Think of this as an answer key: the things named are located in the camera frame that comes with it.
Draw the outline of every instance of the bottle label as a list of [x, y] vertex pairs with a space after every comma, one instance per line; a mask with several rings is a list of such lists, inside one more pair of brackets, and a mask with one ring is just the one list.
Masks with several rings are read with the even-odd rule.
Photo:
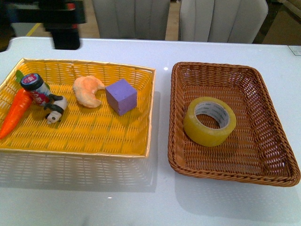
[[34, 84], [38, 79], [39, 78], [38, 78], [37, 74], [31, 73], [31, 74], [26, 75], [22, 79], [21, 83], [23, 83], [24, 85], [31, 85], [31, 84]]
[[44, 106], [49, 102], [48, 95], [51, 94], [45, 83], [43, 83], [38, 89], [29, 91], [30, 95], [33, 97], [38, 105]]

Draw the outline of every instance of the white chair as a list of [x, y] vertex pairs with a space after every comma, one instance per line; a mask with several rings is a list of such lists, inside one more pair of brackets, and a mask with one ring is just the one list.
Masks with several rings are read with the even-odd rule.
[[165, 40], [170, 0], [93, 0], [100, 38]]
[[252, 43], [267, 14], [266, 0], [182, 0], [179, 40]]

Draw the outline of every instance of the yellow basket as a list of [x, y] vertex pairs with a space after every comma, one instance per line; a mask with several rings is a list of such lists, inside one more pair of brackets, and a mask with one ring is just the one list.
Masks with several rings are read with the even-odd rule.
[[[151, 140], [155, 69], [79, 60], [21, 59], [0, 85], [2, 124], [16, 92], [21, 88], [15, 73], [38, 73], [53, 94], [67, 98], [61, 122], [47, 124], [49, 112], [32, 104], [17, 127], [0, 140], [0, 151], [81, 154], [119, 157], [148, 157]], [[93, 75], [108, 86], [122, 78], [137, 90], [137, 107], [122, 116], [108, 105], [105, 91], [96, 98], [98, 108], [78, 104], [72, 86], [80, 76]]]

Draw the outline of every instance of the wicker basket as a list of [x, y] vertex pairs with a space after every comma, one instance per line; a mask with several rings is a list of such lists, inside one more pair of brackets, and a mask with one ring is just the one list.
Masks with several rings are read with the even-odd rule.
[[[21, 59], [0, 86], [0, 123], [21, 86], [15, 73], [38, 73], [52, 93], [65, 96], [68, 107], [62, 121], [47, 125], [48, 113], [32, 104], [17, 127], [0, 141], [0, 151], [148, 157], [155, 69], [101, 62]], [[93, 75], [105, 86], [122, 78], [137, 90], [137, 107], [118, 116], [109, 107], [104, 90], [96, 94], [103, 103], [95, 109], [78, 104], [72, 85], [80, 76]]]
[[[189, 103], [201, 96], [227, 103], [237, 126], [216, 147], [191, 141], [183, 130]], [[215, 128], [211, 117], [199, 115]], [[172, 72], [168, 160], [178, 173], [271, 186], [294, 186], [300, 170], [260, 73], [240, 65], [180, 62]]]

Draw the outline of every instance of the croissant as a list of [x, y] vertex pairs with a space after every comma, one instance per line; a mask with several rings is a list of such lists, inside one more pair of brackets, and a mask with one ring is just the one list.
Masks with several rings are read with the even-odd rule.
[[93, 75], [77, 78], [72, 87], [77, 101], [88, 108], [95, 108], [102, 104], [95, 97], [95, 93], [100, 89], [105, 89], [105, 86]]

